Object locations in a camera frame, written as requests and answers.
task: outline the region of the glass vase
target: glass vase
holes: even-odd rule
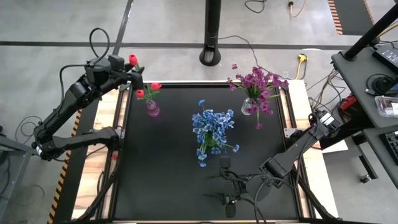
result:
[[[154,100],[147,100],[146,107],[149,116],[155,118],[160,114],[160,108]]]
[[[241,108],[242,114],[244,114],[246,116],[250,115],[251,113],[248,112],[248,109],[250,109],[252,107],[253,107],[253,104],[251,103],[250,98],[246,98],[243,101],[243,105],[242,105],[242,108]]]

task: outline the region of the red tulip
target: red tulip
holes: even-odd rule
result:
[[[138,98],[142,98],[142,97],[144,97],[144,95],[145,95],[144,90],[137,90],[136,91],[136,96]]]
[[[150,88],[154,91],[158,91],[162,87],[162,84],[160,83],[152,83],[150,84]]]
[[[133,66],[138,65],[138,58],[133,54],[131,54],[129,56],[129,61],[130,61],[130,65],[133,65]]]

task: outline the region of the gray floor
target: gray floor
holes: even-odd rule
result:
[[[87,42],[94,27],[102,27],[115,41],[126,0],[2,0],[0,1],[0,40]],[[349,45],[359,37],[338,35],[330,16],[326,0],[308,1],[303,13],[295,19],[289,17],[286,2],[268,0],[261,14],[248,11],[241,0],[223,1],[220,36],[240,35],[253,44],[297,45]],[[295,6],[303,0],[295,1]],[[368,0],[375,20],[390,7],[393,0]],[[123,42],[202,43],[205,1],[196,0],[135,0]],[[398,29],[386,34],[384,40],[396,40]],[[100,35],[95,41],[104,41]],[[220,43],[245,44],[231,38]],[[215,67],[205,67],[198,61],[200,49],[129,49],[122,48],[120,56],[135,53],[146,67],[145,80],[225,80],[233,77],[230,69],[237,63],[240,71],[248,72],[255,64],[249,49],[221,49],[222,61]],[[0,124],[13,138],[19,122],[28,115],[45,118],[60,101],[58,71],[69,63],[82,63],[93,57],[89,47],[15,47],[0,46]],[[305,53],[309,61],[304,78],[310,87],[332,69],[334,50],[256,50],[259,64],[294,78],[297,55]],[[72,84],[81,74],[80,68],[69,68],[63,77],[65,86]],[[346,86],[335,79],[335,85]],[[315,97],[322,84],[313,87],[308,95]],[[346,97],[349,90],[341,96]],[[324,103],[332,100],[336,92],[328,87]],[[334,107],[335,99],[328,105]],[[73,119],[57,133],[69,136]],[[396,223],[398,192],[392,185],[378,159],[363,146],[379,179],[367,184],[359,183],[364,174],[359,159],[344,153],[328,154],[325,161],[340,217],[347,220],[378,223]],[[12,203],[5,223],[45,223],[48,219],[61,164],[32,158],[18,193],[20,203]],[[45,197],[33,187],[38,184]]]

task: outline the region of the plastic container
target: plastic container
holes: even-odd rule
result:
[[[387,118],[398,118],[398,98],[377,96],[374,98],[379,115]]]

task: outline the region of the keyboard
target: keyboard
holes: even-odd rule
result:
[[[392,159],[398,165],[398,131],[382,134],[380,138],[390,152]]]

